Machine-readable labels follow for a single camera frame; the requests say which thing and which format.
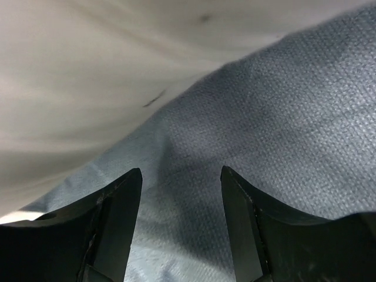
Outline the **blue-grey fabric pillowcase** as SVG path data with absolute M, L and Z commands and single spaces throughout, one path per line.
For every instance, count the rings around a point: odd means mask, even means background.
M 234 281 L 223 166 L 316 216 L 375 210 L 374 4 L 215 71 L 26 209 L 52 212 L 138 167 L 126 281 Z

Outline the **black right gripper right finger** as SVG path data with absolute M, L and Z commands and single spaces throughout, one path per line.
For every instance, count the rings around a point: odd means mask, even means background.
M 328 220 L 273 198 L 230 167 L 220 180 L 237 281 L 375 280 L 375 213 Z

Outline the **white pillow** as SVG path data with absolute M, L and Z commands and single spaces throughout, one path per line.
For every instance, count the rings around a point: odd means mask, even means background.
M 2 1 L 1 223 L 227 62 L 365 1 Z

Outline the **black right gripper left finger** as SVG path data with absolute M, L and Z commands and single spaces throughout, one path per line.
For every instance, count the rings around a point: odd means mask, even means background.
M 132 169 L 33 221 L 1 226 L 2 281 L 123 281 L 142 191 Z

